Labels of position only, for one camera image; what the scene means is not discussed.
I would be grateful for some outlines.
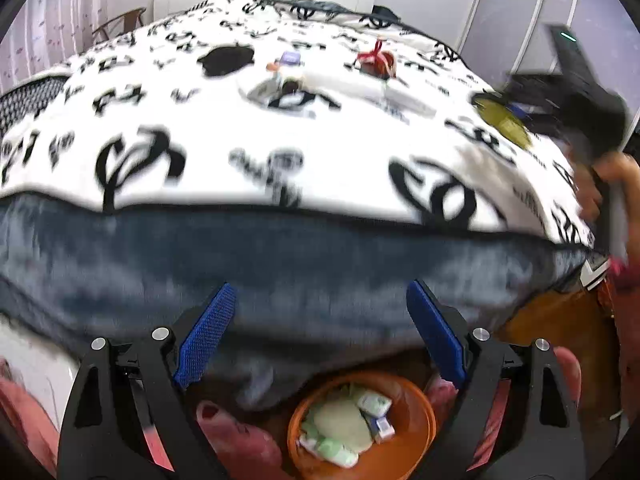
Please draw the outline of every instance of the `orange bucket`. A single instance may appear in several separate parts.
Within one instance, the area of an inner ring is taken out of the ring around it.
[[[297,440],[309,407],[329,391],[349,383],[366,386],[393,401],[386,417],[396,435],[362,453],[353,468],[343,469],[313,457],[298,446]],[[435,436],[433,408],[418,386],[402,377],[365,371],[338,377],[303,400],[289,422],[287,447],[291,460],[305,480],[406,480]]]

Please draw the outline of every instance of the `wooden floor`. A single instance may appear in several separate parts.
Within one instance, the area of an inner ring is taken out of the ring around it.
[[[595,293],[543,294],[523,307],[497,336],[514,344],[529,345],[543,337],[565,346],[578,357],[582,367],[582,397],[579,415],[590,476],[611,454],[618,434],[617,421],[609,417],[620,409],[617,374],[618,341],[612,320],[597,304]],[[424,351],[403,352],[392,358],[363,364],[355,369],[386,370],[425,387],[432,370]],[[187,402],[195,407],[199,399],[211,399],[225,406],[239,420],[269,431],[283,450],[284,469],[297,477],[286,452],[289,419],[298,403],[328,376],[313,378],[299,394],[267,412],[247,413],[233,401],[234,387],[206,380],[187,391]]]

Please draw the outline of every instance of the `wooden chair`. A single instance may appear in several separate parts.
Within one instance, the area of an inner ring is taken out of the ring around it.
[[[146,7],[139,7],[137,9],[128,10],[127,12],[122,13],[116,18],[112,18],[108,22],[103,23],[92,33],[94,44],[96,43],[96,40],[99,40],[99,43],[103,41],[109,41],[111,39],[109,37],[109,26],[117,22],[118,20],[124,19],[124,30],[122,31],[122,34],[127,34],[128,32],[131,32],[132,30],[138,28],[137,24],[140,24],[139,26],[143,27],[144,23],[142,23],[142,14],[145,11]]]

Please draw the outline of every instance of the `barcode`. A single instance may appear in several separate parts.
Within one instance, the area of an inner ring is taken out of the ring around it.
[[[388,423],[386,418],[381,418],[378,421],[378,429],[380,430],[380,433],[385,433],[385,431],[389,431],[390,428],[391,425]]]

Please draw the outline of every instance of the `hand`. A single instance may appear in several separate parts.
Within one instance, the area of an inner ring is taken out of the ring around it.
[[[596,189],[589,168],[579,164],[573,164],[573,167],[577,187],[575,196],[582,208],[580,217],[587,221],[594,221],[600,214],[602,196]],[[640,168],[638,163],[626,153],[611,152],[599,159],[593,165],[593,169],[604,182],[622,183],[628,221],[626,254],[630,264],[640,264]]]

